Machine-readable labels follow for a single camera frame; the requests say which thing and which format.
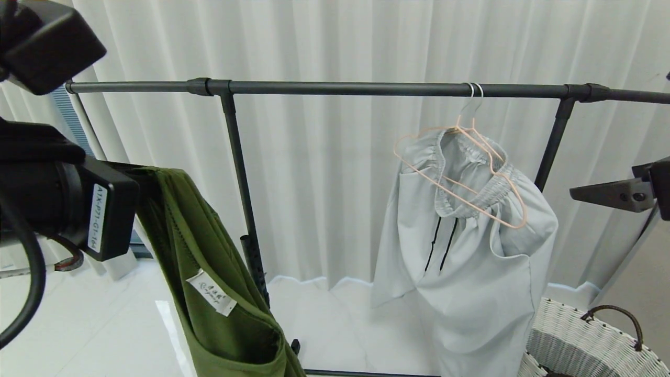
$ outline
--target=clothes hanger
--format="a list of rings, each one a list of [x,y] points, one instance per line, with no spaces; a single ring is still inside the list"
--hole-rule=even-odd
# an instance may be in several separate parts
[[[526,226],[526,223],[528,222],[528,213],[527,213],[528,211],[527,211],[526,204],[523,202],[523,199],[521,198],[521,194],[519,194],[519,190],[517,189],[516,185],[512,182],[512,180],[511,180],[506,174],[503,174],[503,173],[500,173],[500,172],[496,172],[496,171],[493,169],[493,161],[494,161],[494,160],[493,160],[493,155],[491,154],[491,151],[493,151],[493,153],[496,155],[496,157],[498,157],[501,161],[504,161],[503,157],[500,156],[500,154],[498,154],[498,152],[496,152],[496,151],[493,149],[493,147],[491,147],[491,145],[484,139],[484,137],[482,136],[482,134],[479,133],[479,131],[477,131],[477,130],[475,129],[474,116],[473,116],[473,118],[472,118],[472,127],[470,127],[470,128],[463,128],[463,127],[460,127],[460,120],[461,120],[462,112],[463,112],[463,110],[465,110],[465,108],[472,102],[472,99],[474,98],[474,86],[473,86],[472,84],[470,84],[470,83],[468,83],[468,85],[470,85],[470,89],[472,90],[472,93],[470,94],[470,101],[469,101],[465,106],[463,106],[463,108],[461,109],[461,114],[458,115],[458,119],[457,119],[457,121],[456,121],[456,125],[455,125],[455,126],[452,126],[452,127],[431,127],[431,128],[424,129],[423,131],[419,132],[419,133],[416,134],[416,135],[406,135],[406,136],[403,136],[402,138],[398,139],[398,140],[395,142],[395,144],[393,145],[393,154],[394,154],[396,157],[398,157],[398,159],[400,159],[400,161],[402,161],[404,164],[408,165],[408,166],[409,166],[412,170],[414,170],[416,173],[419,173],[419,175],[421,175],[422,177],[426,178],[426,179],[427,179],[428,181],[430,181],[432,184],[436,185],[437,187],[439,187],[439,188],[440,188],[441,190],[443,190],[444,192],[446,192],[446,193],[448,193],[448,194],[451,194],[453,197],[455,197],[455,198],[457,198],[458,200],[462,201],[464,204],[468,205],[469,207],[472,207],[473,209],[475,209],[475,210],[481,212],[482,214],[484,214],[484,215],[490,217],[492,220],[497,221],[497,222],[499,222],[499,223],[502,224],[502,225],[505,225],[506,227],[509,227],[509,228],[511,228],[511,229],[520,229],[520,228]],[[477,87],[479,88],[479,90],[480,90],[480,92],[481,92],[481,95],[482,95],[481,98],[482,98],[482,102],[483,102],[483,98],[484,98],[484,89],[483,89],[483,88],[481,87],[481,85],[479,85],[479,84],[475,84],[475,85],[477,85]],[[481,106],[481,103],[477,106],[477,108],[475,108],[475,112],[479,109],[479,106]],[[448,131],[448,133],[460,133],[460,134],[464,135],[465,137],[467,137],[467,138],[468,138],[472,143],[474,143],[476,146],[478,146],[479,148],[481,148],[484,152],[486,152],[486,154],[488,155],[488,161],[489,161],[489,163],[488,163],[488,168],[489,168],[490,173],[493,174],[493,175],[495,175],[495,176],[502,176],[502,177],[507,181],[507,183],[509,183],[510,187],[512,188],[512,191],[514,192],[515,196],[517,197],[517,199],[519,200],[519,202],[520,202],[520,204],[521,204],[521,209],[522,209],[522,216],[523,216],[523,218],[522,218],[520,224],[518,224],[518,225],[512,225],[512,224],[510,224],[510,223],[508,223],[508,222],[506,222],[506,221],[504,221],[504,220],[502,220],[502,219],[499,219],[498,217],[495,217],[494,215],[491,215],[489,212],[485,211],[484,209],[482,209],[482,208],[480,208],[480,207],[478,207],[478,206],[472,204],[470,201],[468,201],[468,200],[462,198],[462,197],[459,196],[458,194],[456,194],[456,193],[454,193],[453,191],[449,190],[448,188],[442,186],[439,182],[436,182],[434,179],[430,178],[428,175],[426,175],[425,173],[423,173],[422,171],[420,171],[419,169],[417,169],[414,165],[410,164],[408,161],[406,161],[404,158],[402,158],[402,156],[400,156],[400,154],[399,154],[398,151],[397,151],[397,146],[398,146],[398,143],[400,143],[400,141],[402,141],[402,140],[404,140],[404,139],[406,139],[406,138],[413,138],[413,139],[416,139],[416,138],[418,138],[421,134],[423,134],[424,132],[431,131],[431,130],[437,130],[437,129],[445,129],[445,130]],[[484,145],[482,145],[482,143],[480,143],[479,141],[475,140],[470,134],[468,134],[468,132],[472,132],[472,133],[474,133],[475,135],[477,135],[477,136],[484,142],[484,144],[486,144],[486,147],[485,147]],[[458,186],[460,186],[460,187],[463,187],[464,189],[470,191],[471,193],[474,193],[475,195],[478,194],[478,193],[477,193],[475,190],[473,190],[472,188],[470,188],[470,187],[468,187],[468,186],[466,186],[466,185],[464,185],[464,184],[462,184],[462,183],[460,183],[460,182],[458,182],[458,181],[456,181],[456,180],[453,180],[453,179],[451,179],[451,178],[449,178],[449,177],[447,177],[447,176],[442,176],[442,178],[445,178],[446,180],[450,181],[451,183],[456,184],[456,185],[458,185]]]

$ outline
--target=white curtain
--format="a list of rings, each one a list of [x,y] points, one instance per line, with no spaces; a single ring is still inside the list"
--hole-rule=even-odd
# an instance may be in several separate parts
[[[107,55],[76,81],[326,80],[599,83],[670,91],[670,2],[85,1]],[[246,234],[218,98],[82,94],[109,160],[186,170],[234,239]],[[451,125],[465,99],[237,95],[263,263],[371,280],[395,140]],[[487,99],[478,127],[535,177],[557,100]],[[670,106],[577,104],[547,188],[561,222],[552,281],[602,286],[646,214],[570,199],[667,156]]]
[[[0,116],[8,121],[23,121],[30,123],[45,123],[53,125],[66,138],[74,141],[74,136],[64,121],[56,103],[49,95],[36,96],[18,86],[5,82],[0,85]],[[40,245],[47,264],[54,264],[70,253],[54,241],[40,239]],[[113,280],[118,280],[137,265],[132,252],[106,262],[97,262],[86,257],[82,268],[94,268],[97,274],[106,274]],[[23,246],[15,244],[0,250],[0,269],[27,268],[27,258]]]

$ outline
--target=tile floor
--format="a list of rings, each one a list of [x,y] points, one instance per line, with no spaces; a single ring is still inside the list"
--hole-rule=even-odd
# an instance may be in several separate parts
[[[0,328],[27,287],[26,276],[0,280]],[[354,280],[327,290],[325,280],[278,278],[269,291],[286,336],[301,341],[305,368],[436,374],[418,296],[370,309],[370,286]],[[50,274],[35,319],[0,352],[0,376],[196,374],[160,269],[143,260],[117,282],[92,270]]]

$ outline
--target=basket handle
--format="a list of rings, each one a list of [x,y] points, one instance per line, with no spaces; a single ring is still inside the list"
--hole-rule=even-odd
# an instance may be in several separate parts
[[[614,305],[600,305],[591,308],[591,310],[584,313],[584,315],[582,315],[582,319],[587,322],[593,321],[593,314],[595,314],[597,311],[601,311],[602,309],[612,309],[620,313],[624,313],[628,318],[630,318],[633,326],[635,326],[635,333],[637,334],[637,340],[635,341],[634,348],[637,352],[642,351],[642,327],[640,326],[640,323],[637,321],[637,319],[635,319],[635,316],[626,309],[615,307]]]

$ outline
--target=drawstring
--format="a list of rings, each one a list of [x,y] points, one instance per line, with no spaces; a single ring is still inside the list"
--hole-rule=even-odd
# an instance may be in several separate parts
[[[433,249],[435,249],[435,241],[438,240],[438,229],[440,228],[440,222],[442,222],[442,218],[438,216],[438,226],[435,227],[435,236],[433,237],[433,241],[430,243],[430,254],[428,255],[428,263],[425,264],[425,268],[423,269],[424,272],[428,271],[430,258],[433,256]]]
[[[452,234],[449,236],[449,243],[447,244],[447,251],[444,252],[444,257],[442,257],[442,263],[440,264],[440,271],[442,271],[442,267],[444,267],[444,261],[447,260],[447,253],[449,252],[449,248],[452,245],[452,239],[454,238],[454,233],[456,233],[456,226],[458,225],[458,219],[454,221],[454,228],[452,229]]]

